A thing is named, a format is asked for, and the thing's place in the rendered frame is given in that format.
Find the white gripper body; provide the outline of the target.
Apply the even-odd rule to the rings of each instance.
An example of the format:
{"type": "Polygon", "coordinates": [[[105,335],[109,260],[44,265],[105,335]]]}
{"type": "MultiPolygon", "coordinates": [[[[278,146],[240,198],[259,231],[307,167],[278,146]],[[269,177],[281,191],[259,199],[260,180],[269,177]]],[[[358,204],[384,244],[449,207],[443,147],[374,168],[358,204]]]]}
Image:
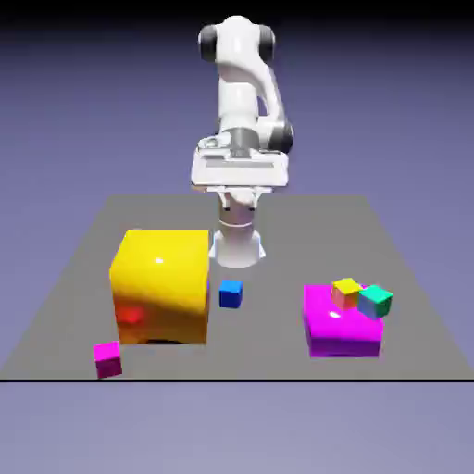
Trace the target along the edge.
{"type": "Polygon", "coordinates": [[[250,150],[249,157],[233,157],[230,149],[196,149],[191,183],[199,188],[285,187],[289,158],[284,153],[250,150]]]}

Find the small blue cube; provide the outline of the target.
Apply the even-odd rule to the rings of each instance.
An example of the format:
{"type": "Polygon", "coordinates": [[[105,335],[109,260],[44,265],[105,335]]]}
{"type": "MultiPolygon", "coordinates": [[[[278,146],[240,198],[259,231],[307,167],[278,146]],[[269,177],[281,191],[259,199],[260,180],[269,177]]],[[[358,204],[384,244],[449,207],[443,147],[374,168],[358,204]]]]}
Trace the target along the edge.
{"type": "Polygon", "coordinates": [[[241,281],[223,280],[219,287],[219,306],[239,308],[243,300],[243,283],[241,281]]]}

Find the small yellow cube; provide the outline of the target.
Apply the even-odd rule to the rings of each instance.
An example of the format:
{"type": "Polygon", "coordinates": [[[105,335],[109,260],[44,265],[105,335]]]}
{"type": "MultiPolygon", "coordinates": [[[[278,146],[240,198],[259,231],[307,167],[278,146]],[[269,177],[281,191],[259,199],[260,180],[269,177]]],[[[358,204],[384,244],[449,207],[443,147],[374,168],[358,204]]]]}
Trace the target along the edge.
{"type": "Polygon", "coordinates": [[[331,284],[331,300],[341,310],[357,307],[363,286],[352,278],[344,278],[331,284]]]}

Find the small green cube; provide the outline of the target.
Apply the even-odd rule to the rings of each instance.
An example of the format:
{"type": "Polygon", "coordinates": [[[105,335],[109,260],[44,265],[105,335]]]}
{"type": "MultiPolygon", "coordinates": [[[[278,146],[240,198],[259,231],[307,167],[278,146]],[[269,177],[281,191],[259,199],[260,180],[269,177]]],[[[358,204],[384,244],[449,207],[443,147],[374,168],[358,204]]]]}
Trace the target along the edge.
{"type": "Polygon", "coordinates": [[[372,319],[380,319],[390,312],[393,294],[378,285],[370,285],[358,293],[357,309],[372,319]]]}

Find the small magenta cube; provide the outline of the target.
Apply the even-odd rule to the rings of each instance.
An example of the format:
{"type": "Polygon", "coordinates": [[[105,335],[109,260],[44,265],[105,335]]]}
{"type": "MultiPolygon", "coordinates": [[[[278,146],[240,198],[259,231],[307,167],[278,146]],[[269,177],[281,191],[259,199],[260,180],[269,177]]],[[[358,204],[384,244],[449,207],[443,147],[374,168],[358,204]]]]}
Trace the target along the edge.
{"type": "Polygon", "coordinates": [[[94,346],[94,363],[98,379],[122,374],[119,342],[112,341],[94,346]]]}

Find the large yellow box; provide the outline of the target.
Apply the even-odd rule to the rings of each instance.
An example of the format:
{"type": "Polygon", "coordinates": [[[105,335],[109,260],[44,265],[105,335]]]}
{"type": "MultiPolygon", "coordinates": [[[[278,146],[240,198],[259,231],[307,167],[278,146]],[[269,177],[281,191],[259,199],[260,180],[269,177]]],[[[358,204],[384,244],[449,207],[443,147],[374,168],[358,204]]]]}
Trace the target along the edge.
{"type": "Polygon", "coordinates": [[[109,269],[122,344],[205,344],[209,231],[128,230],[109,269]]]}

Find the large magenta box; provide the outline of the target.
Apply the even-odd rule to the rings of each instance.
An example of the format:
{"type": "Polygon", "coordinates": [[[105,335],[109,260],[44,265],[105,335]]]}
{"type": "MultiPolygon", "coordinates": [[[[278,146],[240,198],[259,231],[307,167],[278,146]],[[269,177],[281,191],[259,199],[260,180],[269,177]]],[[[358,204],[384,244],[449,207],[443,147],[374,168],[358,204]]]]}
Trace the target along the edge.
{"type": "Polygon", "coordinates": [[[377,358],[384,322],[332,302],[331,286],[305,285],[302,318],[311,357],[377,358]]]}

